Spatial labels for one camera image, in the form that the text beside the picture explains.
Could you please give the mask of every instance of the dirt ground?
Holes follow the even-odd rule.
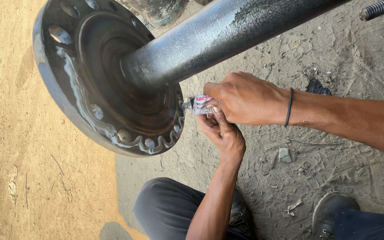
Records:
[[[0,239],[146,239],[132,212],[143,183],[165,176],[205,192],[218,150],[189,114],[178,143],[158,156],[114,158],[88,139],[56,106],[33,61],[32,26],[44,2],[0,0]],[[361,23],[367,4],[348,3],[197,74],[181,83],[183,94],[242,70],[283,88],[305,90],[315,78],[336,96],[384,100],[384,16]],[[188,3],[179,21],[199,8]],[[307,239],[313,208],[331,190],[384,213],[384,153],[306,128],[240,128],[247,152],[238,185],[259,237]],[[280,147],[291,163],[278,159]],[[295,216],[285,215],[298,199]]]

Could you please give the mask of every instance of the wrist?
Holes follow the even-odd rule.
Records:
[[[289,100],[290,89],[277,89],[274,93],[273,101],[264,104],[267,108],[261,110],[260,118],[264,121],[261,125],[284,125],[287,119]]]
[[[324,126],[336,121],[338,116],[333,109],[341,105],[341,103],[338,102],[339,99],[340,98],[334,96],[293,90],[293,100],[288,125],[323,130]],[[284,114],[285,120],[287,111],[288,106]]]
[[[227,166],[230,168],[239,168],[242,163],[244,154],[220,154],[219,166]]]

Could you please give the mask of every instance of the person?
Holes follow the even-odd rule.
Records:
[[[246,145],[233,123],[287,122],[384,152],[384,101],[280,89],[243,72],[230,73],[218,84],[207,83],[204,94],[213,97],[206,105],[213,113],[196,118],[220,150],[220,164],[206,194],[169,178],[143,185],[134,214],[151,240],[256,239],[251,212],[236,187]],[[341,192],[328,193],[319,201],[312,226],[312,240],[384,240],[384,214],[360,211],[356,201]]]

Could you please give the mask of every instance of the metal hub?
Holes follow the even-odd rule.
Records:
[[[34,26],[35,60],[56,103],[100,145],[127,156],[171,148],[183,129],[179,84],[153,94],[124,77],[120,58],[154,37],[114,0],[50,0]]]

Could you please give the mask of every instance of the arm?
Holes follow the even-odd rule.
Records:
[[[219,84],[207,83],[207,104],[220,107],[231,123],[284,124],[289,90],[243,72]],[[315,128],[384,152],[384,101],[359,100],[293,91],[289,125]]]
[[[211,116],[197,115],[202,131],[220,150],[220,164],[204,199],[195,212],[186,240],[222,240],[226,237],[233,191],[245,152],[238,128],[218,108]]]

